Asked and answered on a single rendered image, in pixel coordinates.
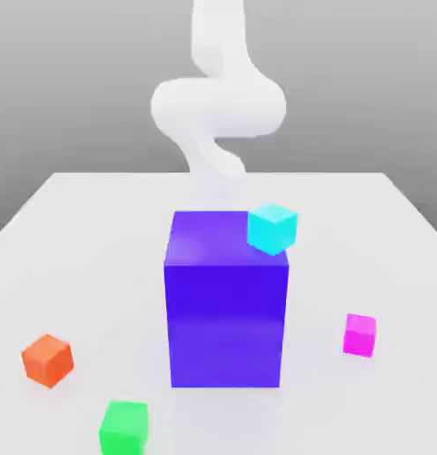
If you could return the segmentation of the small orange cube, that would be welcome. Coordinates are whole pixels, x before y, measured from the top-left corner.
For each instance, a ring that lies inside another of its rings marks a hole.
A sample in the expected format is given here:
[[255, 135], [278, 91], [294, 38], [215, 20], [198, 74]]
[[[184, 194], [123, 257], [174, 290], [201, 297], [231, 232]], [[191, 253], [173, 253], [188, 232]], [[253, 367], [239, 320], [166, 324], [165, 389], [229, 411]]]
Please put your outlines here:
[[21, 353], [27, 377], [53, 388], [74, 368], [71, 346], [61, 339], [45, 334]]

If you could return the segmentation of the small cyan cube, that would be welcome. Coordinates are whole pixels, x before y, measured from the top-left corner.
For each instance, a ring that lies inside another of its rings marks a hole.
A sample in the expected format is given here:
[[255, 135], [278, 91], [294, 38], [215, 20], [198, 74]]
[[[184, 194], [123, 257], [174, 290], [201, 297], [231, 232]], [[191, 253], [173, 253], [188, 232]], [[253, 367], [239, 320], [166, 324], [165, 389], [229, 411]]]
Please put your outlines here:
[[247, 243], [275, 256], [296, 242], [298, 214], [278, 204], [267, 204], [248, 212]]

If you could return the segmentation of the large purple box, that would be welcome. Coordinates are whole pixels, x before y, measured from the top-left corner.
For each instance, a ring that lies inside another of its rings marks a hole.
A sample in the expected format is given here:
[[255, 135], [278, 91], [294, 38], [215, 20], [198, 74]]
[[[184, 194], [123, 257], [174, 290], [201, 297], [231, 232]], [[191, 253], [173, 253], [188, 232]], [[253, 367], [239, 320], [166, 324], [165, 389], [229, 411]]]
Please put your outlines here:
[[163, 263], [173, 387], [279, 387], [289, 261], [247, 212], [176, 211]]

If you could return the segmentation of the small green cube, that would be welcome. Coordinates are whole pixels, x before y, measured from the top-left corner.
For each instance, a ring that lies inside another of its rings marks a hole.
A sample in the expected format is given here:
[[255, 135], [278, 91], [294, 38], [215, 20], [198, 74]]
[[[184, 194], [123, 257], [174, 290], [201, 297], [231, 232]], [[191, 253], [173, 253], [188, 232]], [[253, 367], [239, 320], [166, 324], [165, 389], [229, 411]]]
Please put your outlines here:
[[109, 403], [99, 428], [101, 455], [144, 455], [147, 437], [146, 403]]

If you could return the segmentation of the small magenta cube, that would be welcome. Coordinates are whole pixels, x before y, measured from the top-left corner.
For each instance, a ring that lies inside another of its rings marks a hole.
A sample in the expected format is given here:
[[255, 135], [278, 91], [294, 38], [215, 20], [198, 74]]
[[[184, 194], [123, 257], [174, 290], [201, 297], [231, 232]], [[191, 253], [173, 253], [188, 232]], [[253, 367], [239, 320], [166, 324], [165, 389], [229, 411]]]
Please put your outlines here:
[[376, 327], [376, 319], [371, 316], [348, 314], [343, 352], [371, 358], [375, 347]]

